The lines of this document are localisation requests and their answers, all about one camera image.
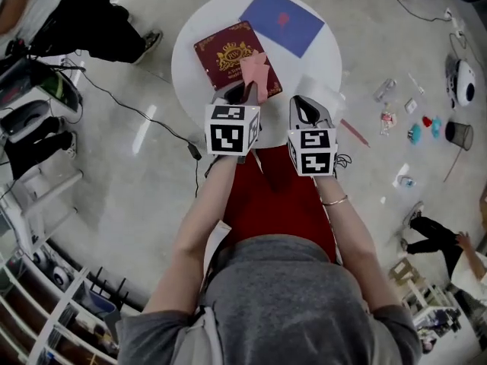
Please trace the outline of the person's red trousers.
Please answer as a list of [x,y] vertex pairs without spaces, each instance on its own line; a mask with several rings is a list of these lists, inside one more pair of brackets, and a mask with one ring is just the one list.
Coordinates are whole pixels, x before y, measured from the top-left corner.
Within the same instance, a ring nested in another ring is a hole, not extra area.
[[316,243],[336,261],[333,232],[314,181],[296,173],[286,145],[258,149],[236,166],[223,221],[231,227],[225,246],[283,234]]

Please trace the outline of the white shelf unit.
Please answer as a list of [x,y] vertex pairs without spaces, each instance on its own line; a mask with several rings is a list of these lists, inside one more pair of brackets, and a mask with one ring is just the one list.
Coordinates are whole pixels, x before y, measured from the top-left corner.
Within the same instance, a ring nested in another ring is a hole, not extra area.
[[[114,312],[95,316],[81,302],[90,269],[64,259],[49,245],[41,248],[49,257],[45,271],[20,250],[0,254],[0,363],[117,365],[116,324],[140,309],[127,297],[122,305],[113,303]],[[66,291],[53,281],[56,266],[72,279]]]

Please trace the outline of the dark red hardcover book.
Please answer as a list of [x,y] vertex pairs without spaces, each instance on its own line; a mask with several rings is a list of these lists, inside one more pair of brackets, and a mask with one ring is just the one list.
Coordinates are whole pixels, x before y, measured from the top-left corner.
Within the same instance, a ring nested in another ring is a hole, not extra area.
[[240,60],[254,51],[265,52],[249,21],[226,27],[193,47],[215,90],[242,81]]

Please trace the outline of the round white table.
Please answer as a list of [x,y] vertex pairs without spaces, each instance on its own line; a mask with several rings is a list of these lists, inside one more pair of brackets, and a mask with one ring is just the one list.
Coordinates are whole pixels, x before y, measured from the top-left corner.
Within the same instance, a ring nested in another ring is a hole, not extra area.
[[[194,50],[196,42],[236,24],[252,0],[211,0],[184,24],[173,48],[172,84],[186,114],[199,126],[205,124],[205,106],[214,96],[210,80]],[[256,148],[272,148],[287,141],[289,100],[296,94],[302,76],[307,75],[339,91],[342,83],[342,58],[330,27],[324,25],[302,58],[298,58],[263,35],[258,37],[283,91],[262,107]]]

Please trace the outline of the black backpack shell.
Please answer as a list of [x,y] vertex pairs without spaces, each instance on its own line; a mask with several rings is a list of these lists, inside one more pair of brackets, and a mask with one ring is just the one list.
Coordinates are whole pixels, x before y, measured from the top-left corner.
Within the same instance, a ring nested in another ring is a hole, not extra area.
[[77,113],[82,104],[81,94],[58,68],[26,56],[1,61],[0,110],[37,89]]

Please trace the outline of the small white round device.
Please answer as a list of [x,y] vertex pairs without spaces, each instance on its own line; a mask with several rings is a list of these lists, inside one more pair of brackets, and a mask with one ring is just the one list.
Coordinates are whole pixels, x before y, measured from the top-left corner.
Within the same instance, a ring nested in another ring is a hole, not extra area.
[[34,254],[33,254],[33,262],[34,264],[41,270],[45,271],[49,267],[49,257],[46,255],[46,253],[43,251],[42,248],[39,248]]
[[62,291],[66,291],[72,282],[69,273],[62,267],[56,266],[53,269],[53,281],[58,288]]

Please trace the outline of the white rounded device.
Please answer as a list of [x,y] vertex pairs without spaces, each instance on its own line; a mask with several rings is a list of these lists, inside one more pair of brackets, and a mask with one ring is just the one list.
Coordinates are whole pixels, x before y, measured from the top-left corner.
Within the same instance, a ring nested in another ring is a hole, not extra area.
[[473,101],[476,75],[467,61],[457,59],[447,70],[446,82],[447,94],[453,109],[468,106]]

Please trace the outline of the white bench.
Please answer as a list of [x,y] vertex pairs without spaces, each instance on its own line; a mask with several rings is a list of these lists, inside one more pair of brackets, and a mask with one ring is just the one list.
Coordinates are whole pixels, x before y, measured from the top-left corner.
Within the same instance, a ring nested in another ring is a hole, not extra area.
[[0,189],[0,213],[13,227],[18,243],[25,252],[33,252],[46,242],[74,214],[76,208],[63,208],[52,221],[46,217],[61,194],[83,178],[76,170],[72,175],[50,184],[40,168]]

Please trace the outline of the thin wooden stick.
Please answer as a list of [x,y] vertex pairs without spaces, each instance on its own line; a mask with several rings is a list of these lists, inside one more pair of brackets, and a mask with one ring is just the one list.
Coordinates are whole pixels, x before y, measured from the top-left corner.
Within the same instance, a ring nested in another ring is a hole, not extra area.
[[444,177],[444,179],[443,179],[443,183],[446,183],[446,181],[447,181],[447,180],[448,180],[448,178],[450,177],[450,175],[451,175],[451,173],[452,173],[452,171],[453,171],[454,167],[456,166],[457,161],[459,160],[459,157],[460,157],[460,155],[461,155],[461,153],[462,153],[462,152],[463,152],[463,149],[462,149],[462,148],[460,148],[460,149],[458,150],[458,152],[457,152],[457,155],[456,155],[456,157],[455,157],[455,159],[454,159],[454,162],[451,164],[450,169],[449,169],[449,170],[448,170],[448,172],[447,172],[447,175],[446,175],[446,176]]

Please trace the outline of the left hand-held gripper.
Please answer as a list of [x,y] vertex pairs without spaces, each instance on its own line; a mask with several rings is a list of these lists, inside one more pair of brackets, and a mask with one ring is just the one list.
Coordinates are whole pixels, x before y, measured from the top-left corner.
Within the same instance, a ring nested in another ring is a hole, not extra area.
[[259,88],[235,81],[205,106],[205,141],[212,155],[247,155],[260,132]]

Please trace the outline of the person's grey shirt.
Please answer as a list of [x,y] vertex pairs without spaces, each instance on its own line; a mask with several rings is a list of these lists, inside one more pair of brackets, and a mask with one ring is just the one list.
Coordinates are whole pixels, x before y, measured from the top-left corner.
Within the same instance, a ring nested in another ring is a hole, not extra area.
[[223,252],[198,312],[122,319],[119,365],[417,365],[409,312],[371,312],[316,244],[258,236]]

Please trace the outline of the black mesh waste basket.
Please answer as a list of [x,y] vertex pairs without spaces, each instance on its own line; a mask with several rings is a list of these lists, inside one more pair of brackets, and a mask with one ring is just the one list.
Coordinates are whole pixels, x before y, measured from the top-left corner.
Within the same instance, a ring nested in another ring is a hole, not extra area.
[[473,127],[471,125],[449,121],[445,128],[445,138],[457,147],[469,151],[473,145]]

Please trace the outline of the white cluttered rack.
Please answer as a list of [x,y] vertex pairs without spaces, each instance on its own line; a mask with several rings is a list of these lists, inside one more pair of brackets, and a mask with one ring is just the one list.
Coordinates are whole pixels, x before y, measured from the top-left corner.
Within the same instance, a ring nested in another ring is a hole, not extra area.
[[481,354],[478,336],[453,294],[423,278],[402,287],[402,303],[422,346],[423,365],[465,365]]

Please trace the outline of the white tube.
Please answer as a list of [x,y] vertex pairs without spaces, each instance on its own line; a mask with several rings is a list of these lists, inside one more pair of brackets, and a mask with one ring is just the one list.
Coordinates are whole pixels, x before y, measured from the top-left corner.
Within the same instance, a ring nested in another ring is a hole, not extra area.
[[424,88],[423,88],[423,87],[421,87],[421,86],[419,85],[419,83],[418,83],[418,82],[417,82],[417,80],[416,80],[416,79],[415,79],[415,78],[412,76],[412,74],[411,74],[411,73],[408,73],[408,76],[409,76],[409,78],[411,79],[412,83],[415,85],[415,87],[416,87],[417,91],[418,91],[418,92],[419,92],[421,95],[423,95],[423,94],[425,93]]

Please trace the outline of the person's left forearm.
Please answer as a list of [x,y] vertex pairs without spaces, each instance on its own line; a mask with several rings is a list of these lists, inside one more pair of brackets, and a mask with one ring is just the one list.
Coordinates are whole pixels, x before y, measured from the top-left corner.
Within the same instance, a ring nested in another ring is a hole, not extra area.
[[216,161],[183,218],[177,232],[170,265],[151,295],[144,313],[196,309],[204,278],[204,257],[208,238],[223,219],[234,181],[237,158]]

